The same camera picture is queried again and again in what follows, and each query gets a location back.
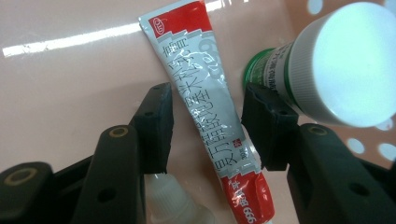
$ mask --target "white bottle cap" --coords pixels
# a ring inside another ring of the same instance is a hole
[[[290,52],[292,98],[319,122],[370,127],[396,112],[396,17],[373,3],[307,26]]]
[[[213,214],[195,204],[172,175],[145,175],[146,200],[153,224],[214,224]]]

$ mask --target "white polka dot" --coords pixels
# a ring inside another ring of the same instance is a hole
[[[381,131],[389,131],[390,129],[393,128],[393,120],[387,119],[384,122],[376,125],[375,127]]]
[[[364,145],[361,141],[359,141],[356,138],[349,138],[346,141],[347,146],[349,147],[350,150],[352,150],[353,152],[356,152],[358,154],[362,154],[364,153]]]
[[[383,143],[378,146],[378,149],[381,155],[388,160],[394,161],[396,159],[396,146],[388,143]]]
[[[308,0],[308,11],[312,15],[318,14],[323,8],[323,0]]]
[[[396,15],[396,1],[395,0],[385,0],[384,6]]]

